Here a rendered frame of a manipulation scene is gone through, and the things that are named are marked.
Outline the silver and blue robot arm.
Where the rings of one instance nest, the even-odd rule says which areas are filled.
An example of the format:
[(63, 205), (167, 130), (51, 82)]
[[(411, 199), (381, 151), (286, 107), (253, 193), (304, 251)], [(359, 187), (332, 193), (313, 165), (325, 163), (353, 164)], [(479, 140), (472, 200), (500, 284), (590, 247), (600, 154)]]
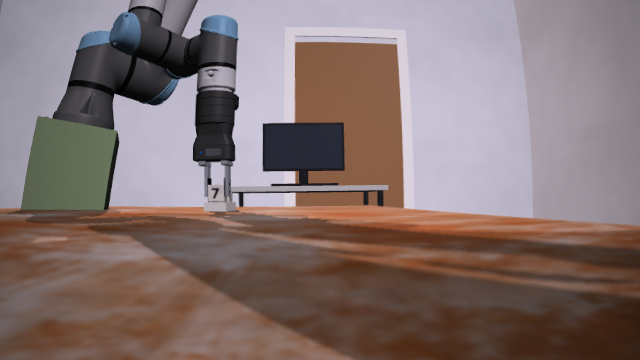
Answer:
[(128, 12), (117, 17), (111, 31), (85, 34), (52, 119), (114, 130), (114, 94), (160, 105), (179, 79), (201, 68), (236, 70), (235, 19), (209, 16), (202, 21), (199, 35), (182, 36), (197, 1), (131, 0)]

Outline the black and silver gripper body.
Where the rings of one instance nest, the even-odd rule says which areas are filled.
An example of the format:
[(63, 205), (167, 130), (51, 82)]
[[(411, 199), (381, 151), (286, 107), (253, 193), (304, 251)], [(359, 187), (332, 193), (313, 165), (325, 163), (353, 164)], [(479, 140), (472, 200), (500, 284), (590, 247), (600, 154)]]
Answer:
[[(239, 108), (236, 70), (211, 66), (198, 70), (193, 161), (235, 161), (232, 138), (235, 110)], [(201, 92), (202, 91), (202, 92)]]

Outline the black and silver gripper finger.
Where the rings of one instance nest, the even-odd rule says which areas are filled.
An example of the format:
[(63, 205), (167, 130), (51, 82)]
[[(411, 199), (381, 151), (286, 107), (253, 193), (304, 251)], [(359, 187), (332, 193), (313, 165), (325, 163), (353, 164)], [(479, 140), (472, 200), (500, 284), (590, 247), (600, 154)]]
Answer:
[(198, 161), (199, 166), (204, 166), (204, 196), (208, 197), (208, 185), (212, 185), (211, 179), (211, 163), (206, 161)]
[(221, 165), (225, 166), (224, 197), (231, 197), (231, 166), (233, 166), (233, 162), (221, 160)]

